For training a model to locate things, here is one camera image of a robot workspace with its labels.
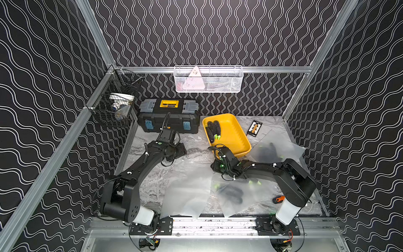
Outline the black toolbox with blue latches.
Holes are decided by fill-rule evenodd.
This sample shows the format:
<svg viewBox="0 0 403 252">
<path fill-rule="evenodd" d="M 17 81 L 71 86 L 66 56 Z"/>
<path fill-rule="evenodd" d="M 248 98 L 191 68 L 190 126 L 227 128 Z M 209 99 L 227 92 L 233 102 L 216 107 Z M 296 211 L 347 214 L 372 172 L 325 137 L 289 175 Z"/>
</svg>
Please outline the black toolbox with blue latches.
<svg viewBox="0 0 403 252">
<path fill-rule="evenodd" d="M 144 132 L 160 132 L 169 128 L 178 133 L 197 134 L 200 125 L 196 100 L 154 98 L 140 104 L 138 124 Z"/>
</svg>

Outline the pink triangular card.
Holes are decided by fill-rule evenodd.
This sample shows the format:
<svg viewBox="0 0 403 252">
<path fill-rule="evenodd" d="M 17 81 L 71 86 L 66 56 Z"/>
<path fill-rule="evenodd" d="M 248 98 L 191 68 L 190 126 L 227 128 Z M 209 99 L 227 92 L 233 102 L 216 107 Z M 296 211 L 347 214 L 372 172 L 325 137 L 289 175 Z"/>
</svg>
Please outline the pink triangular card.
<svg viewBox="0 0 403 252">
<path fill-rule="evenodd" d="M 189 76 L 185 79 L 185 82 L 183 83 L 182 87 L 185 91 L 188 92 L 205 89 L 206 86 L 198 66 L 195 66 L 192 69 Z"/>
</svg>

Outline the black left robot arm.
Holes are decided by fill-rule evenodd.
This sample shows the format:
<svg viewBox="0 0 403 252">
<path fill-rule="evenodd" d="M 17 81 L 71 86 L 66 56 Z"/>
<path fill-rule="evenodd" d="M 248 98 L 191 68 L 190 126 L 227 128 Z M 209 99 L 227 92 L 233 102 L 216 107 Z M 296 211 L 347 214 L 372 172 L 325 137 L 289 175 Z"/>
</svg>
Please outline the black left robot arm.
<svg viewBox="0 0 403 252">
<path fill-rule="evenodd" d="M 183 143 L 175 138 L 180 135 L 173 129 L 164 128 L 157 139 L 146 143 L 144 153 L 125 171 L 105 183 L 99 211 L 126 223 L 151 225 L 155 212 L 143 207 L 140 185 L 158 164 L 166 160 L 170 165 L 186 155 Z"/>
</svg>

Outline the clear zip-top bag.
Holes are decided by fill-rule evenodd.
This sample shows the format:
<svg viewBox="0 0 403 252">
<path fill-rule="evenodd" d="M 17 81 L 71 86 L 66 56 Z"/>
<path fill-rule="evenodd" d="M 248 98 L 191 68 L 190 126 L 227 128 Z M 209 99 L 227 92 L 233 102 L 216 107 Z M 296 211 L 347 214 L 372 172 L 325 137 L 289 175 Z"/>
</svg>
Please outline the clear zip-top bag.
<svg viewBox="0 0 403 252">
<path fill-rule="evenodd" d="M 306 148 L 298 146 L 285 135 L 271 130 L 248 153 L 247 157 L 260 163 L 278 163 L 286 159 L 298 161 Z"/>
<path fill-rule="evenodd" d="M 161 218 L 180 215 L 198 219 L 210 198 L 213 174 L 208 164 L 186 162 L 165 191 Z"/>
<path fill-rule="evenodd" d="M 243 212 L 259 214 L 256 204 L 273 203 L 272 199 L 281 196 L 282 192 L 276 182 L 258 178 L 229 180 L 215 173 L 212 177 L 211 189 L 218 199 L 224 217 Z"/>
</svg>

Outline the dark purple toy eggplant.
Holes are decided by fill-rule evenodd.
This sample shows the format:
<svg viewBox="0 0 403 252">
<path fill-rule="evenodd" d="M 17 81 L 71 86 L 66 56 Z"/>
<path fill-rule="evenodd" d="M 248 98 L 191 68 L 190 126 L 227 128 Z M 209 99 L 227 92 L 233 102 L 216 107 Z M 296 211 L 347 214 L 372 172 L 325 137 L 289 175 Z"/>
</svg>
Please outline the dark purple toy eggplant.
<svg viewBox="0 0 403 252">
<path fill-rule="evenodd" d="M 257 186 L 261 186 L 261 182 L 260 182 L 258 179 L 251 178 L 251 179 L 249 179 L 249 181 L 248 181 L 248 185 L 249 185 L 250 187 L 257 187 Z"/>
<path fill-rule="evenodd" d="M 217 194 L 224 199 L 233 204 L 241 204 L 243 202 L 243 190 L 237 188 L 233 185 L 222 185 L 217 188 Z"/>
</svg>

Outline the small black picture card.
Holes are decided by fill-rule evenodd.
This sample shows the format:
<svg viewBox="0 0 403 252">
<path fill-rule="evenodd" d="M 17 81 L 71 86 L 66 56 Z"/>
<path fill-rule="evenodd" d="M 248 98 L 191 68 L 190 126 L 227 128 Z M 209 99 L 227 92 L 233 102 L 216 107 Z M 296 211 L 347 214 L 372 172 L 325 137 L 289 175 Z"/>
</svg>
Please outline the small black picture card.
<svg viewBox="0 0 403 252">
<path fill-rule="evenodd" d="M 253 137 L 256 137 L 258 132 L 260 131 L 260 128 L 262 127 L 262 122 L 254 120 L 249 129 L 247 130 L 247 135 L 251 135 Z"/>
</svg>

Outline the pile of toy eggplants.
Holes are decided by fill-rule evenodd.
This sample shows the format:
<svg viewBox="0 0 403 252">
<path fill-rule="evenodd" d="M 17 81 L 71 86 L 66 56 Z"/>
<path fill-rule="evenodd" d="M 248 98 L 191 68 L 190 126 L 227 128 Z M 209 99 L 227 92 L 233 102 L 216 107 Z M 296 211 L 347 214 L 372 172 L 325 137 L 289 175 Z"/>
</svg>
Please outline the pile of toy eggplants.
<svg viewBox="0 0 403 252">
<path fill-rule="evenodd" d="M 205 130 L 210 143 L 214 143 L 216 140 L 221 139 L 221 126 L 217 120 L 214 122 L 209 121 Z"/>
</svg>

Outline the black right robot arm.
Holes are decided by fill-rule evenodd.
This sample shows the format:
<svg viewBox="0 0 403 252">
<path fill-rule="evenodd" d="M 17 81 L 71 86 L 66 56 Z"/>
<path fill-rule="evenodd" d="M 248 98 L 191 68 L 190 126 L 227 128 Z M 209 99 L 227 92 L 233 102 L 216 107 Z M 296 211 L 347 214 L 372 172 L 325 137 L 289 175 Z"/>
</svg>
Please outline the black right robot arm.
<svg viewBox="0 0 403 252">
<path fill-rule="evenodd" d="M 295 160 L 286 159 L 280 163 L 259 163 L 247 159 L 238 160 L 226 147 L 209 147 L 215 161 L 211 164 L 214 172 L 236 179 L 263 179 L 276 182 L 285 197 L 280 208 L 262 231 L 267 234 L 283 235 L 289 225 L 310 200 L 317 189 L 314 178 Z"/>
</svg>

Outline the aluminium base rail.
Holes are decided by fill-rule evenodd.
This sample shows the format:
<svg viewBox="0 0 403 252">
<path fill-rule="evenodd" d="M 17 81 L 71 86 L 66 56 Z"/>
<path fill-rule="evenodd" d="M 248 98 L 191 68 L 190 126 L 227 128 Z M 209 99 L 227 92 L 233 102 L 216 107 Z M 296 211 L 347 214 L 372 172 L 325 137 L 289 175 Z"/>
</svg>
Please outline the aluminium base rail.
<svg viewBox="0 0 403 252">
<path fill-rule="evenodd" d="M 269 227 L 268 218 L 257 217 L 191 217 L 164 218 L 151 234 L 139 225 L 131 227 L 120 222 L 96 220 L 90 225 L 87 238 L 271 238 L 309 239 L 341 238 L 341 230 L 334 218 L 298 217 L 283 235 L 275 234 Z"/>
</svg>

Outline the orange handled screwdriver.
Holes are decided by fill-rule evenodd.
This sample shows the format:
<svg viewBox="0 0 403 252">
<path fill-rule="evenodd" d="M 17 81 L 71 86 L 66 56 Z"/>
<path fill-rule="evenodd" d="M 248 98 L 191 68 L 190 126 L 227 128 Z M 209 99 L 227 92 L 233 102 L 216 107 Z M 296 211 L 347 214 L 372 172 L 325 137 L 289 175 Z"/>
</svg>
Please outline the orange handled screwdriver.
<svg viewBox="0 0 403 252">
<path fill-rule="evenodd" d="M 280 204 L 280 203 L 282 203 L 284 200 L 285 200 L 285 196 L 284 196 L 284 195 L 278 195 L 278 196 L 276 196 L 276 197 L 274 197 L 274 198 L 272 199 L 272 202 L 273 202 L 274 204 Z"/>
</svg>

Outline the yellow plastic bin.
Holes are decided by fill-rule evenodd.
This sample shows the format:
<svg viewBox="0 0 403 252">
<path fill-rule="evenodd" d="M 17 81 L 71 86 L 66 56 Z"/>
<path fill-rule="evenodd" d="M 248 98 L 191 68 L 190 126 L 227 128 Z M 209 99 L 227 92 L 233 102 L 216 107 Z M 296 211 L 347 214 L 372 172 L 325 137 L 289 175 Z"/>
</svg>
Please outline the yellow plastic bin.
<svg viewBox="0 0 403 252">
<path fill-rule="evenodd" d="M 218 121 L 221 127 L 221 138 L 210 143 L 211 146 L 223 144 L 228 147 L 235 157 L 241 158 L 248 154 L 252 147 L 239 124 L 237 118 L 230 113 L 213 115 L 203 119 L 203 127 L 207 127 L 208 122 Z"/>
</svg>

